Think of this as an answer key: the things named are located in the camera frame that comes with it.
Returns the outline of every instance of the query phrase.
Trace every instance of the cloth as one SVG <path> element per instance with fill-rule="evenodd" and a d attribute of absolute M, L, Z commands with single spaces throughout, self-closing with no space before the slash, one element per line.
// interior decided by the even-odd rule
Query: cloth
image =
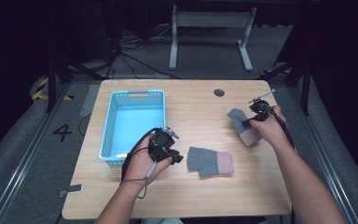
<path fill-rule="evenodd" d="M 187 169 L 198 170 L 200 177 L 234 173 L 231 153 L 199 147 L 190 147 L 187 156 Z"/>
<path fill-rule="evenodd" d="M 262 137 L 258 134 L 257 130 L 250 124 L 244 126 L 243 123 L 247 120 L 245 113 L 238 108 L 233 108 L 227 114 L 231 118 L 231 125 L 234 127 L 237 134 L 240 136 L 242 142 L 250 147 Z"/>

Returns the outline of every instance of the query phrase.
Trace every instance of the finger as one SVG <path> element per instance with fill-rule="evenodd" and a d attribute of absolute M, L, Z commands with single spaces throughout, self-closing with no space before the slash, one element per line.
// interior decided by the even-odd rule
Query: finger
<path fill-rule="evenodd" d="M 275 105 L 275 106 L 273 106 L 272 107 L 272 109 L 275 111 L 275 113 L 278 115 L 278 116 L 280 116 L 281 115 L 281 107 L 280 106 L 278 106 L 278 105 Z"/>
<path fill-rule="evenodd" d="M 284 117 L 284 115 L 283 115 L 283 114 L 281 114 L 281 115 L 280 115 L 280 118 L 283 120 L 283 122 L 285 122 L 285 123 L 286 123 L 286 118 Z"/>
<path fill-rule="evenodd" d="M 135 151 L 138 151 L 139 149 L 146 148 L 149 146 L 150 139 L 153 137 L 153 134 L 149 134 L 145 137 L 145 139 L 136 147 Z"/>
<path fill-rule="evenodd" d="M 250 122 L 251 126 L 254 127 L 254 128 L 258 127 L 258 125 L 260 123 L 259 121 L 254 120 L 254 119 L 251 119 L 249 122 Z"/>
<path fill-rule="evenodd" d="M 158 174 L 161 173 L 163 170 L 167 169 L 171 165 L 171 162 L 172 162 L 172 157 L 160 161 L 157 164 L 157 169 L 156 169 L 158 171 Z"/>

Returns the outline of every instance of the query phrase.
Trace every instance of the table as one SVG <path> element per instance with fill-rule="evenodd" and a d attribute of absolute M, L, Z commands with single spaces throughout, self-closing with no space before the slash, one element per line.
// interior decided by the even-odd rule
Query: table
<path fill-rule="evenodd" d="M 62 215 L 67 219 L 96 218 L 120 181 L 121 169 L 100 160 L 106 111 L 112 91 L 165 91 L 166 122 L 180 136 L 172 148 L 184 159 L 163 171 L 136 201 L 132 217 L 223 217 L 290 214 L 291 203 L 275 153 L 260 140 L 246 147 L 227 113 L 237 107 L 254 115 L 247 102 L 269 92 L 265 81 L 243 80 L 106 80 L 101 84 L 71 185 L 82 192 L 68 194 Z M 215 96 L 213 91 L 225 95 Z M 276 102 L 270 94 L 266 101 Z M 200 178 L 186 168 L 190 147 L 204 147 L 233 155 L 233 175 Z"/>

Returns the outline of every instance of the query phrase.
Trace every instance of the person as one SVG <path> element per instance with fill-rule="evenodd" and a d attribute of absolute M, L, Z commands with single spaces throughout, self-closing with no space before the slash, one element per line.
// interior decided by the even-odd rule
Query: person
<path fill-rule="evenodd" d="M 275 105 L 272 109 L 286 123 L 281 108 Z M 290 145 L 278 121 L 269 116 L 262 122 L 252 119 L 251 125 L 275 151 L 284 184 L 299 222 L 345 223 L 333 195 Z"/>
<path fill-rule="evenodd" d="M 143 188 L 152 183 L 163 170 L 170 166 L 171 157 L 157 162 L 152 175 L 145 179 L 154 162 L 150 158 L 148 150 L 143 149 L 148 147 L 152 136 L 153 134 L 149 134 L 135 149 L 123 181 L 95 223 L 128 224 L 135 201 Z"/>
<path fill-rule="evenodd" d="M 275 105 L 272 109 L 286 122 L 279 106 Z M 275 151 L 289 198 L 299 222 L 301 224 L 345 223 L 333 195 L 290 145 L 278 121 L 273 116 L 269 116 L 265 121 L 252 119 L 251 125 L 271 144 Z M 148 146 L 151 136 L 146 137 L 138 146 L 138 150 Z M 142 189 L 152 183 L 164 169 L 170 166 L 171 162 L 171 158 L 158 162 L 156 170 L 145 180 L 146 174 L 154 162 L 147 150 L 134 153 L 124 182 L 120 184 L 98 216 L 96 223 L 128 224 L 133 206 Z"/>

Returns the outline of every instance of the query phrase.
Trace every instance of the plastic basket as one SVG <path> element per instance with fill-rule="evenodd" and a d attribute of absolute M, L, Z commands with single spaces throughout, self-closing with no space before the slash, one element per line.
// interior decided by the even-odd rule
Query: plastic basket
<path fill-rule="evenodd" d="M 100 158 L 120 166 L 136 142 L 152 128 L 165 127 L 163 90 L 114 91 L 110 96 Z"/>

